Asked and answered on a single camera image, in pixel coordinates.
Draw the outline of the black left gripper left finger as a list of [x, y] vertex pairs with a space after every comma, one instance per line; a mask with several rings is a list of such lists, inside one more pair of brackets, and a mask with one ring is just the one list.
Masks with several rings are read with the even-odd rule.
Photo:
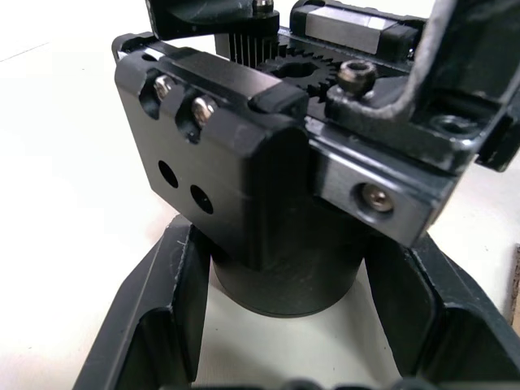
[[78, 389], [188, 389], [197, 378], [210, 243], [176, 216], [121, 284]]

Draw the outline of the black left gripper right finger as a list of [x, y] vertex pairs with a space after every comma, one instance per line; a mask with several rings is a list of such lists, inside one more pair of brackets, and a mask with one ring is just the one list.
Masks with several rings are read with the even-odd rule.
[[371, 239], [366, 270], [399, 373], [438, 389], [519, 387], [519, 337], [478, 283], [429, 237]]

